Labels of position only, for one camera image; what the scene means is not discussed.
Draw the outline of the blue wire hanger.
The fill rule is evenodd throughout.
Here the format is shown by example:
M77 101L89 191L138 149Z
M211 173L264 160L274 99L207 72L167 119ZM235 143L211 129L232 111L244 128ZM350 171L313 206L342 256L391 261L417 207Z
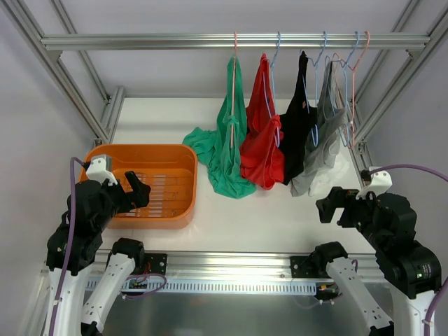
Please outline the blue wire hanger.
M274 116L277 115L277 103L276 103L276 97L275 97L275 79L274 79L274 65L277 59L277 55L279 52L281 44L281 32L277 32L277 41L276 41L276 51L274 53L274 56L272 60L266 59L269 63L269 87L271 89L272 97L269 99L267 96L267 88L266 88L266 79L265 76L263 76L263 85L264 85L264 95L265 95L265 103L267 107L267 111L269 114L269 118L273 119Z

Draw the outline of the pink wire hanger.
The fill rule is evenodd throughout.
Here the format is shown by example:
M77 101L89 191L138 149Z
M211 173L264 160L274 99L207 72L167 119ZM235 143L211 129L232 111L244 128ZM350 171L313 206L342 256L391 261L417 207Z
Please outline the pink wire hanger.
M231 109L231 138L230 148L235 145L235 86L236 86L236 70L237 70L237 32L234 32L234 57L232 68L232 109Z

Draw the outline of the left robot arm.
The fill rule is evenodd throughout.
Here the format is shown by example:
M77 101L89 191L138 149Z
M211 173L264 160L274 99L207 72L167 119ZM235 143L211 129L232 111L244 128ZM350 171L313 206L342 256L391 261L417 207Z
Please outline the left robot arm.
M45 335L100 335L127 277L144 269L143 242L120 238L109 254L106 272L94 290L92 303L83 303L85 286L103 243L103 231L118 214L149 203L150 186L133 171L125 172L125 178L130 191L125 191L120 183L108 181L71 183L67 210L47 243L50 301Z

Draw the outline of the red tank top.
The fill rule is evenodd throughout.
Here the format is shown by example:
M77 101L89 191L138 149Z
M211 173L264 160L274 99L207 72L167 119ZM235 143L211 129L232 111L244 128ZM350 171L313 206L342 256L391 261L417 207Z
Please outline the red tank top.
M247 134L240 147L241 176L270 190L284 181L285 157L279 149L283 139L270 87L270 61L262 54L246 107Z

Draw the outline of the green tank top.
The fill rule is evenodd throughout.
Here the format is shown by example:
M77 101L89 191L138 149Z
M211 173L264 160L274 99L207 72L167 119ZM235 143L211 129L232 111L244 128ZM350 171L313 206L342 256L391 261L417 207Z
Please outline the green tank top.
M227 64L227 93L216 117L215 130L196 127L183 139L207 168L209 182L215 193L241 199L256 191L256 185L241 175L240 147L246 139L247 117L242 85L242 71L237 59L235 86L234 148L230 148L232 109L233 57Z

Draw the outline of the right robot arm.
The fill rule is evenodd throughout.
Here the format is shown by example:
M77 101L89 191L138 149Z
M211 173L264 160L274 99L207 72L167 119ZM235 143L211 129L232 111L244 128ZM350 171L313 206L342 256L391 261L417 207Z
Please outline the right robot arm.
M417 213L406 197L334 187L316 201L319 220L330 223L342 209L338 225L356 229L375 251L376 262L390 284L389 316L360 279L338 241L317 246L307 262L320 277L330 277L346 302L357 335L430 335L435 302L442 294L442 267L437 256L415 239Z

